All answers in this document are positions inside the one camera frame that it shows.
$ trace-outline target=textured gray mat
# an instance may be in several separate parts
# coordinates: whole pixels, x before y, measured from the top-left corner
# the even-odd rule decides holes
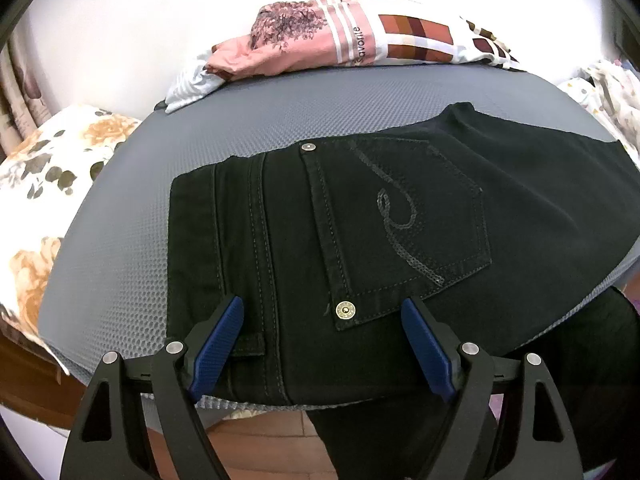
[[[172,115],[152,113],[104,168],[50,276],[42,338],[85,383],[108,350],[129,358],[162,346],[168,200],[178,174],[309,137],[426,120],[460,101],[613,140],[553,85],[481,65],[327,69],[231,84]]]

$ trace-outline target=clamp jaw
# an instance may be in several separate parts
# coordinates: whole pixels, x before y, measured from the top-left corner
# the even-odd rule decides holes
[[[558,389],[542,359],[491,357],[462,344],[420,298],[402,302],[404,331],[432,392],[453,403],[447,433],[417,480],[581,480],[580,454]],[[504,394],[500,423],[487,439],[492,394]]]
[[[452,405],[417,480],[582,479],[568,415],[539,356],[520,362],[461,344],[419,298],[402,303],[401,319],[430,389]],[[159,480],[140,402],[140,393],[153,393],[178,477],[229,480],[194,404],[213,390],[243,320],[242,300],[228,296],[184,341],[155,355],[107,352],[82,398],[60,478]],[[486,416],[497,393],[504,394],[498,426]]]
[[[153,393],[180,478],[229,480],[194,404],[216,384],[244,320],[240,298],[226,297],[182,341],[155,355],[107,352],[89,384],[66,444],[62,480],[159,480],[140,393]]]

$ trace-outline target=wooden furniture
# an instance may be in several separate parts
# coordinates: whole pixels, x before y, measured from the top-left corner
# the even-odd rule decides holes
[[[71,428],[85,387],[44,349],[0,323],[0,403],[50,426]]]
[[[337,480],[334,466],[303,412],[224,420],[207,430],[231,480]],[[177,480],[164,437],[149,430],[162,480]]]

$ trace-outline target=floral fabric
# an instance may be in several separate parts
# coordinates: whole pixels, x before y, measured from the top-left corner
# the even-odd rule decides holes
[[[593,115],[640,170],[640,81],[621,65],[601,60],[582,69],[585,78],[569,79],[558,88]]]
[[[40,302],[66,231],[104,165],[138,124],[73,105],[0,164],[0,316],[44,348]]]
[[[51,118],[19,31],[0,51],[0,162]]]

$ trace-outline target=wooden floor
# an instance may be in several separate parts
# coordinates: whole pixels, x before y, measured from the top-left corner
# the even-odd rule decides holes
[[[225,420],[207,431],[231,480],[337,480],[324,444],[304,412]],[[161,434],[149,431],[163,480],[177,480]]]

